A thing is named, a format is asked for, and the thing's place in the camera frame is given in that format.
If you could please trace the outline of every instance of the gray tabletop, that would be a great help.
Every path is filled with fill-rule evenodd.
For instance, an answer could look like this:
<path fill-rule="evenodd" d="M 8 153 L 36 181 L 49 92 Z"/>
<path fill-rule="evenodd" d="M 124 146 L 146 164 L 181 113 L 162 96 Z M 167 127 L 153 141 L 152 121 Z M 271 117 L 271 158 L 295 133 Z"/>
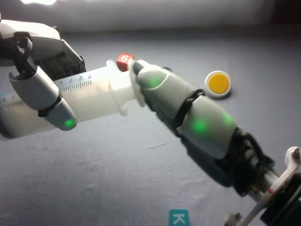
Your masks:
<path fill-rule="evenodd" d="M 128 52 L 201 88 L 211 71 L 226 71 L 232 93 L 217 102 L 282 172 L 287 148 L 301 145 L 300 34 L 299 27 L 272 27 L 63 38 L 88 70 Z M 2 93 L 11 90 L 7 77 L 0 78 Z M 208 177 L 148 108 L 135 101 L 128 108 L 127 117 L 0 142 L 0 225 L 167 226 L 170 209 L 187 209 L 190 225 L 218 226 L 255 205 Z"/>

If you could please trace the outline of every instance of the number 6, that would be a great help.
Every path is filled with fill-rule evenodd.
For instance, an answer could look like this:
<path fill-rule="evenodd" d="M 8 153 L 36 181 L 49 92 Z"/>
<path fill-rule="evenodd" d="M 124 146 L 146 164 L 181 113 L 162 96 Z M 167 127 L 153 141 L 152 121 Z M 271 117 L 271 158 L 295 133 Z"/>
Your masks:
<path fill-rule="evenodd" d="M 127 61 L 127 60 L 128 60 L 128 55 L 122 56 L 121 61 Z"/>

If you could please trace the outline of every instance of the yellow button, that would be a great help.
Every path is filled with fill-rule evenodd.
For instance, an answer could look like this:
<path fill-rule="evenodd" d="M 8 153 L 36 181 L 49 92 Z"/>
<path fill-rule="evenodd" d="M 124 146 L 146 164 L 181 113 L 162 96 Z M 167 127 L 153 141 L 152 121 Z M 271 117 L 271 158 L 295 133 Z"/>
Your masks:
<path fill-rule="evenodd" d="M 214 74 L 209 79 L 208 85 L 212 92 L 220 94 L 228 89 L 229 80 L 224 74 Z"/>

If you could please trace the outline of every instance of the large plastic syringe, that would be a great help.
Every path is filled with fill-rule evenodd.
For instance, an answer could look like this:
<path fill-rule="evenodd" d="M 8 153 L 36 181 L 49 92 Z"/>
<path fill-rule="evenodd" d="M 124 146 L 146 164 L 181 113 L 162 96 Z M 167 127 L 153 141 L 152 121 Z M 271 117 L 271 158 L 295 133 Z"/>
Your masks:
<path fill-rule="evenodd" d="M 134 100 L 128 72 L 121 72 L 109 60 L 107 66 L 77 74 L 54 83 L 76 115 L 77 122 L 120 113 L 127 115 L 125 103 Z M 0 98 L 0 139 L 23 137 L 55 129 L 17 94 Z"/>

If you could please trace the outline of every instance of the red block with number 6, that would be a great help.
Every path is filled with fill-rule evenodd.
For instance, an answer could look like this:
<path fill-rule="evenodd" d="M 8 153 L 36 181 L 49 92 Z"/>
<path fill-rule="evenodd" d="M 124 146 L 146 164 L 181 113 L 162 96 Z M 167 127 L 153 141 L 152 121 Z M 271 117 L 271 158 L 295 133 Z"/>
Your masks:
<path fill-rule="evenodd" d="M 126 72 L 127 71 L 127 64 L 128 64 L 128 60 L 129 59 L 133 59 L 134 56 L 128 53 L 122 53 L 120 54 L 120 56 L 118 57 L 116 64 L 117 67 L 119 68 L 119 70 L 121 70 L 122 72 Z"/>

